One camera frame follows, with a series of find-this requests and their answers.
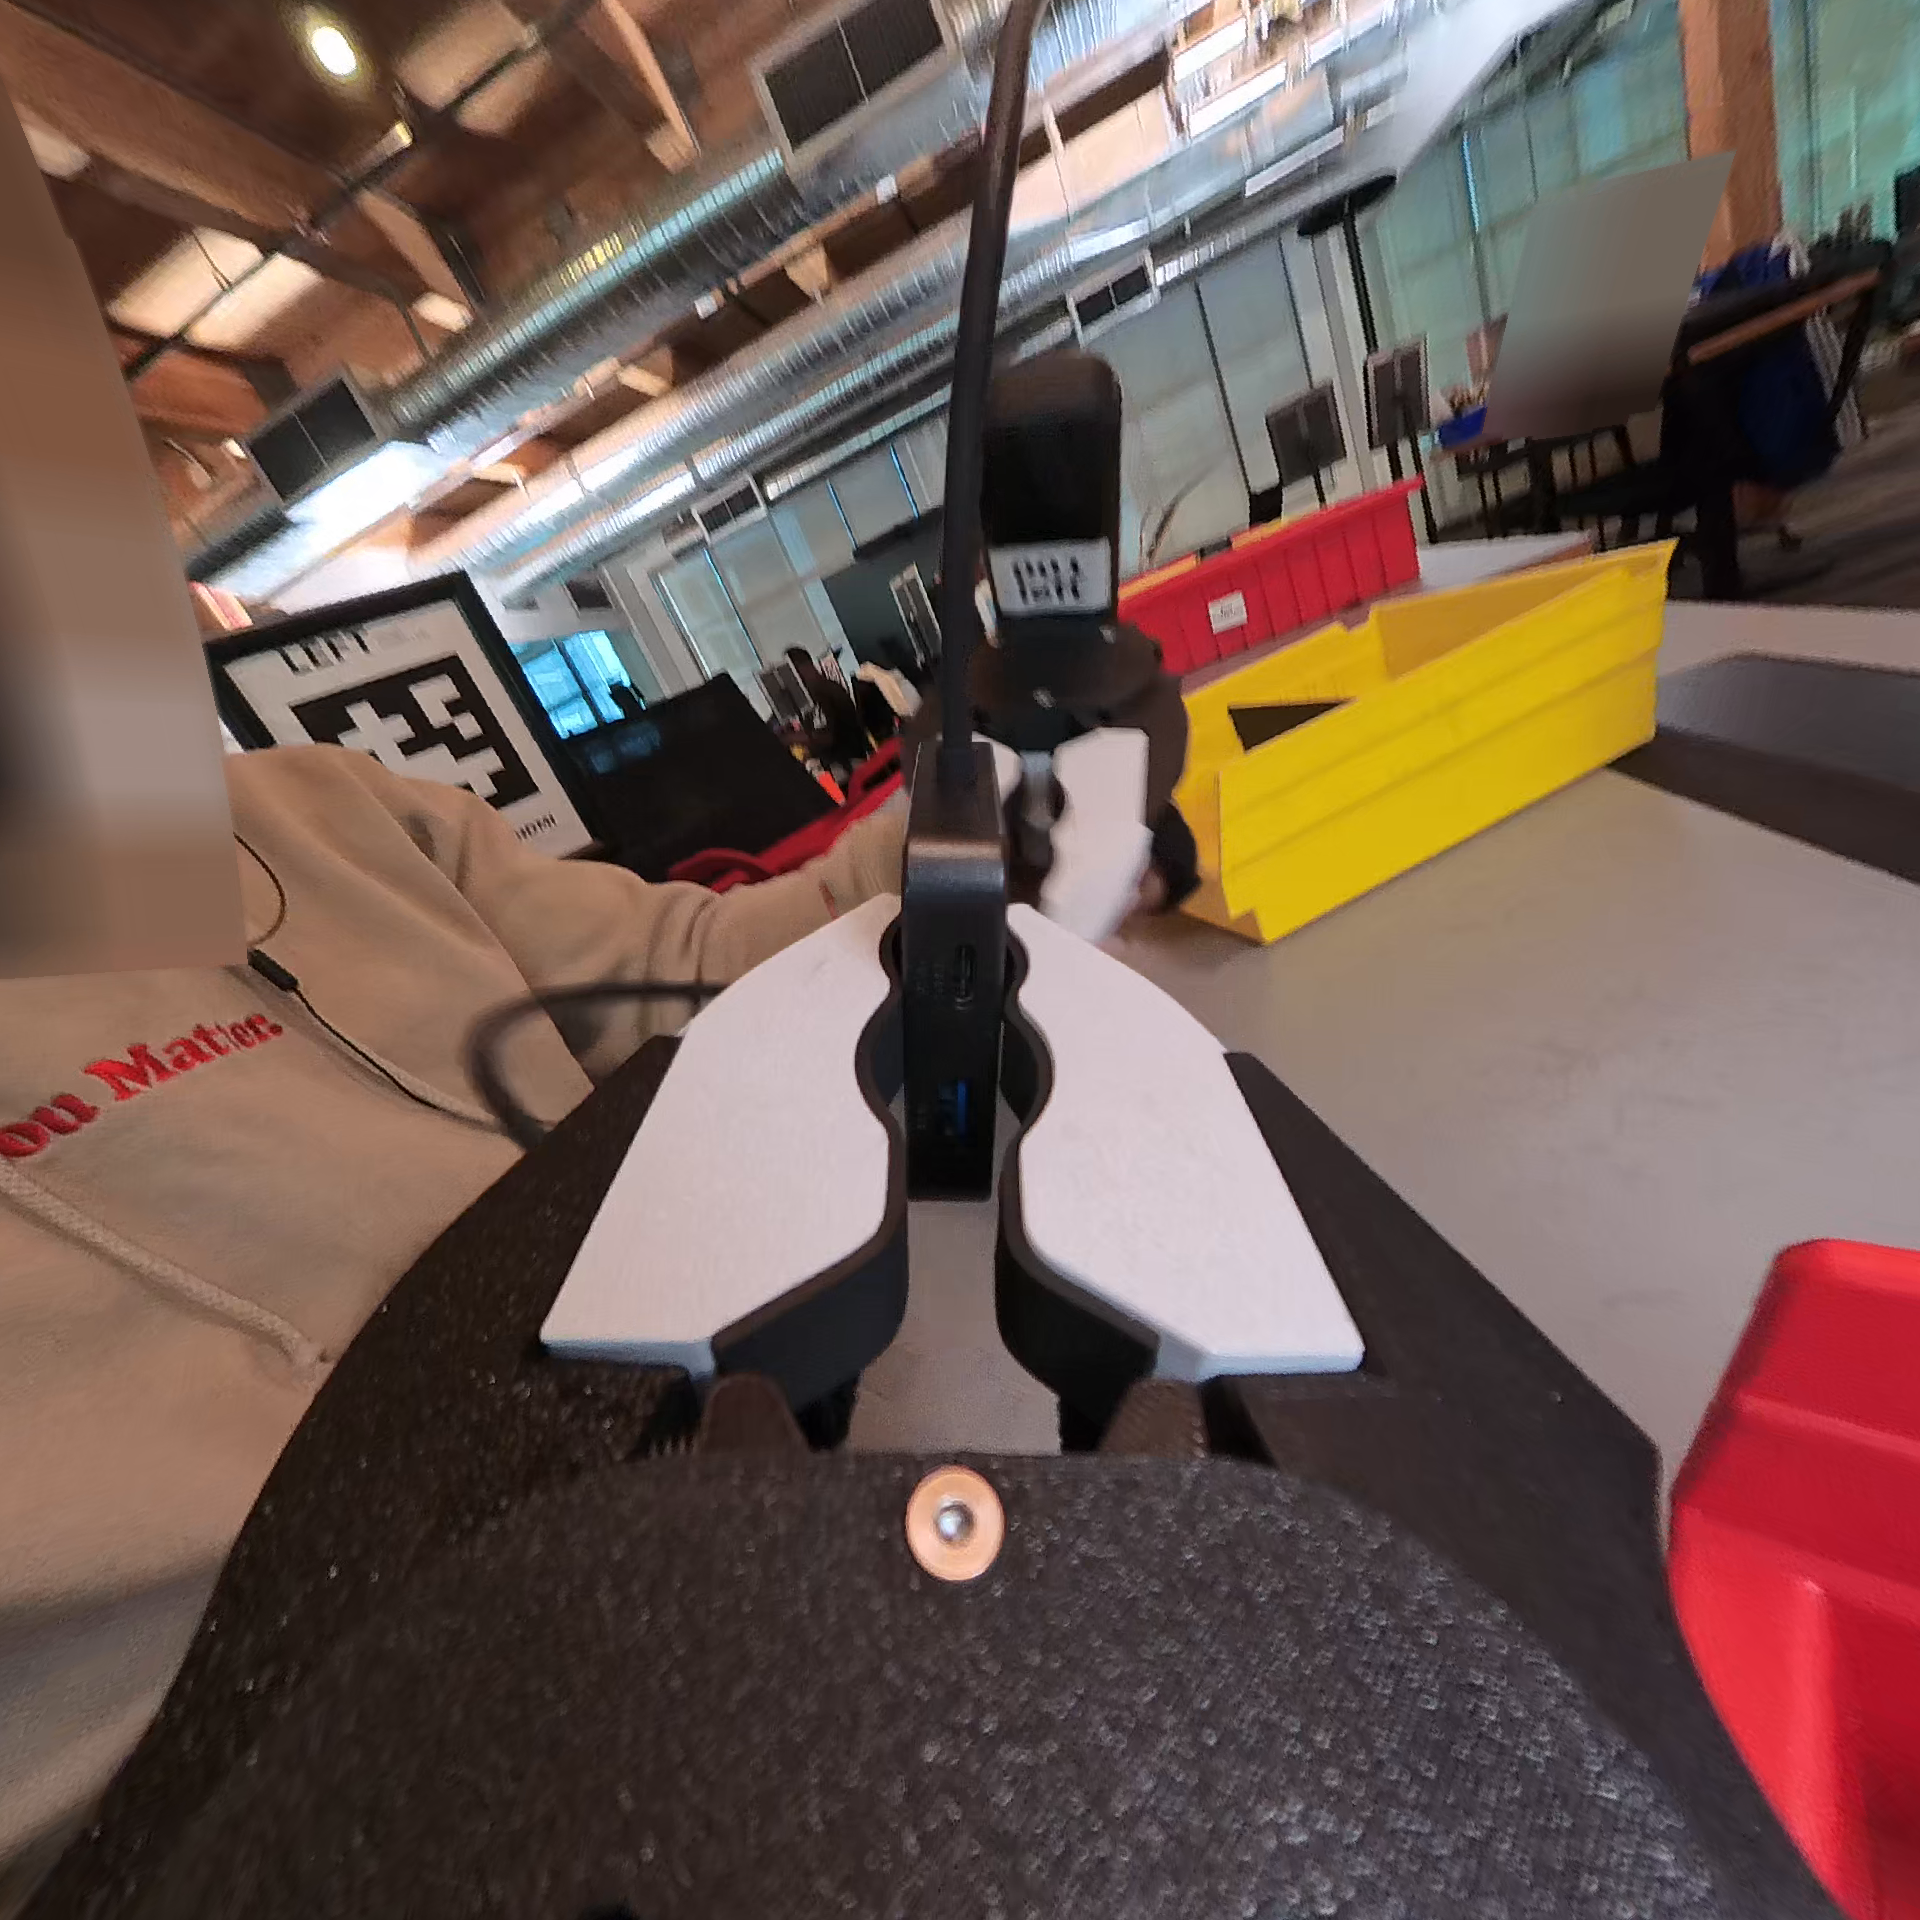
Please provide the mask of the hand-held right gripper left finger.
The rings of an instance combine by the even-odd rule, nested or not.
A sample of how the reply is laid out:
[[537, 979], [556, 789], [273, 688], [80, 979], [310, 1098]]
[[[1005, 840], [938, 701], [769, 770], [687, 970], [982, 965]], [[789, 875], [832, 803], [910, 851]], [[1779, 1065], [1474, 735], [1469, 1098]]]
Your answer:
[[903, 1316], [898, 897], [783, 946], [681, 1033], [541, 1323], [557, 1360], [828, 1400]]

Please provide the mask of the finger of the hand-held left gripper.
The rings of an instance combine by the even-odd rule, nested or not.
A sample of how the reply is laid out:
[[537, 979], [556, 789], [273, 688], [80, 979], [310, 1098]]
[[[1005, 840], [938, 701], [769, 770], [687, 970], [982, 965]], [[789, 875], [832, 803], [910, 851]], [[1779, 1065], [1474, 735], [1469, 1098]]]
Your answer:
[[1084, 731], [1051, 754], [1060, 795], [1042, 914], [1068, 935], [1114, 935], [1149, 871], [1146, 731]]

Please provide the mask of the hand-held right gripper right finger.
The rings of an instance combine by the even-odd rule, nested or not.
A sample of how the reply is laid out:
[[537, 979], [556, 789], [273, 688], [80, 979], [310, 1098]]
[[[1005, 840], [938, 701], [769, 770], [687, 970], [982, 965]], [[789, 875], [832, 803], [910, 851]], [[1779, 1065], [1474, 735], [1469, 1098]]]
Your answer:
[[1068, 1420], [1142, 1377], [1342, 1377], [1358, 1323], [1249, 1103], [1257, 1063], [1123, 962], [1010, 912], [996, 1331]]

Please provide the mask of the black adapter hub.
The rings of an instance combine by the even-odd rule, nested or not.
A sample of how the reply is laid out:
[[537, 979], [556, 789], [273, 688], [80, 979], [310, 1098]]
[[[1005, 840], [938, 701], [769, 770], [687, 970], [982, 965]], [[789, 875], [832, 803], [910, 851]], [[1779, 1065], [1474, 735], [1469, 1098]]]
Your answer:
[[903, 1181], [917, 1203], [982, 1198], [996, 1178], [1005, 904], [992, 750], [930, 738], [898, 914]]

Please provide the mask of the yellow plastic bin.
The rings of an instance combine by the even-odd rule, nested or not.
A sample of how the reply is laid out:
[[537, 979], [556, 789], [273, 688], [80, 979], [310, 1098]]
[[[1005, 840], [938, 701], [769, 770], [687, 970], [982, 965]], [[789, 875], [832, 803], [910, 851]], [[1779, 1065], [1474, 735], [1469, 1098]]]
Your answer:
[[[1278, 944], [1655, 735], [1675, 544], [1384, 598], [1184, 693], [1191, 918]], [[1228, 708], [1347, 701], [1249, 754]]]

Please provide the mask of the red plastic bin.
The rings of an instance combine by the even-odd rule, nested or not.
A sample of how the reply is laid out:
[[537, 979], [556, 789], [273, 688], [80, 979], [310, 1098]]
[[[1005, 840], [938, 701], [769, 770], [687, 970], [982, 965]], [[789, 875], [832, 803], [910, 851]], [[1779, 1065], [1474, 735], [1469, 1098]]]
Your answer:
[[1915, 1918], [1915, 1251], [1779, 1251], [1669, 1497], [1699, 1678], [1848, 1918]]

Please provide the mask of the black sign on stand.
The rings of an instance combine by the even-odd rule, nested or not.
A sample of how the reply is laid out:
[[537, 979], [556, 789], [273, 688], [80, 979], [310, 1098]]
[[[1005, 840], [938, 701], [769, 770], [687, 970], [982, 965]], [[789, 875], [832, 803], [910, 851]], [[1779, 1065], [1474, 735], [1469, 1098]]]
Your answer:
[[1263, 416], [1279, 488], [1320, 485], [1347, 462], [1333, 383], [1310, 387]]
[[1364, 434], [1372, 450], [1416, 449], [1433, 427], [1428, 338], [1374, 351], [1361, 371]]

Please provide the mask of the red ribbed bin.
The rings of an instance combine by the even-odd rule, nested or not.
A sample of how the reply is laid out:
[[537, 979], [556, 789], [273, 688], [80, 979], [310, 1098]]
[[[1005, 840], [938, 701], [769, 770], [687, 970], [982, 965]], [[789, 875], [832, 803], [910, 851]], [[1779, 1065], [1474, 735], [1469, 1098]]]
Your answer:
[[1235, 535], [1209, 559], [1182, 559], [1121, 587], [1121, 620], [1161, 651], [1175, 676], [1312, 634], [1420, 582], [1425, 481], [1340, 500]]

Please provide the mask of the red plastic basket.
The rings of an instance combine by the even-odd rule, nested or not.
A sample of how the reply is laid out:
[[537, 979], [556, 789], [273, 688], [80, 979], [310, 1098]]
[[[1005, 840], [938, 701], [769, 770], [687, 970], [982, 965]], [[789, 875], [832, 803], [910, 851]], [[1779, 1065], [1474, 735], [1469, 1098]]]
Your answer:
[[783, 879], [803, 868], [843, 844], [853, 826], [878, 818], [889, 802], [903, 796], [900, 744], [900, 738], [884, 743], [864, 760], [860, 760], [845, 780], [832, 779], [815, 760], [803, 760], [803, 770], [828, 802], [824, 818], [779, 835], [777, 844], [766, 844], [758, 852], [728, 846], [692, 852], [677, 863], [666, 879], [692, 882], [725, 895], [732, 890]]

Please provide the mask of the black floor lamp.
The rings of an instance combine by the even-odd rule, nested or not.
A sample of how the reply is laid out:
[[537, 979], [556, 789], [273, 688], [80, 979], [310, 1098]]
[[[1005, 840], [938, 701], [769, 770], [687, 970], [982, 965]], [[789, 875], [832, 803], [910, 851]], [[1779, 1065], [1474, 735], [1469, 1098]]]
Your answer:
[[1377, 177], [1316, 204], [1299, 220], [1299, 242], [1310, 249], [1312, 283], [1333, 354], [1333, 393], [1354, 474], [1354, 492], [1374, 492], [1389, 478], [1402, 478], [1402, 453], [1372, 445], [1368, 427], [1368, 364], [1382, 351], [1377, 299], [1361, 249], [1361, 220], [1390, 193], [1390, 177]]

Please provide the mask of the black-framed marker sign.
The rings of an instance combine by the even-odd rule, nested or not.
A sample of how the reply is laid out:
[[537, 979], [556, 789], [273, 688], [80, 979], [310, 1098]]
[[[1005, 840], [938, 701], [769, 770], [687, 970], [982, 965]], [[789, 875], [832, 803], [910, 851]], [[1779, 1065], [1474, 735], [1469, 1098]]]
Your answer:
[[468, 791], [535, 852], [603, 851], [578, 763], [461, 571], [284, 614], [201, 655], [246, 750], [349, 748]]

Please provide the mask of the person's beige hoodie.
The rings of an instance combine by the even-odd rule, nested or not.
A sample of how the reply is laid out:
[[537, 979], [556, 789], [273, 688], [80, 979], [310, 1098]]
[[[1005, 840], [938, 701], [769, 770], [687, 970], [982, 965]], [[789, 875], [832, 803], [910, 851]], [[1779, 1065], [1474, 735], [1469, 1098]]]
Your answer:
[[468, 1040], [623, 871], [347, 748], [221, 770], [231, 965], [2, 979], [2, 1880], [99, 1806], [305, 1412], [515, 1163]]

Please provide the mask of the blue striped jacket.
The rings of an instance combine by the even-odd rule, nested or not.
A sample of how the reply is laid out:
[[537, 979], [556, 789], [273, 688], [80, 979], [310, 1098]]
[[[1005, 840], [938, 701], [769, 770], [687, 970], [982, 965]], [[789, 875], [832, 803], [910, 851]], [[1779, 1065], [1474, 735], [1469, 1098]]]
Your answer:
[[[1764, 245], [1730, 255], [1701, 275], [1690, 303], [1764, 292], [1801, 277], [1810, 249], [1779, 229]], [[1842, 450], [1842, 432], [1829, 417], [1842, 366], [1842, 338], [1829, 312], [1773, 334], [1736, 372], [1736, 422], [1748, 453], [1748, 481], [1791, 492], [1829, 474]]]

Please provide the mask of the wooden column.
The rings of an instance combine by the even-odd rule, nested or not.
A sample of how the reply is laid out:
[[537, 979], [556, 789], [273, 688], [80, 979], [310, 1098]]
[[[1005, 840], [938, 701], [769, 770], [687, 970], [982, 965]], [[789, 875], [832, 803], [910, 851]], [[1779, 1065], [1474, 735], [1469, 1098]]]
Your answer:
[[1771, 3], [1675, 3], [1689, 155], [1779, 164]]

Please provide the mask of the silver ventilation duct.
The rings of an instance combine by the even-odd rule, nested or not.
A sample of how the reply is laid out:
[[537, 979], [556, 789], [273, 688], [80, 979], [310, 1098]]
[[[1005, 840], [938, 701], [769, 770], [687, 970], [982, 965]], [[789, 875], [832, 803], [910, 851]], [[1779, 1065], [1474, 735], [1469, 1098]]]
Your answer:
[[[387, 445], [417, 445], [444, 467], [475, 462], [521, 417], [557, 405], [590, 371], [654, 346], [708, 293], [720, 293], [783, 251], [815, 245], [843, 212], [878, 204], [881, 181], [961, 147], [979, 152], [988, 114], [985, 39], [952, 39], [935, 58], [828, 120], [812, 141], [740, 141], [593, 235], [469, 326], [416, 376], [383, 393]], [[1019, 181], [1010, 212], [1001, 314], [1046, 302], [1042, 270], [1078, 288], [1095, 268], [1138, 251], [1223, 186], [1211, 152], [1236, 131], [1261, 139], [1261, 162], [1287, 162], [1335, 128], [1323, 69], [1271, 64], [1248, 101], [1216, 100], [1211, 123], [1170, 123], [1164, 139], [1136, 131], [1107, 145], [1115, 177], [1091, 177], [1102, 157], [1095, 139]]]

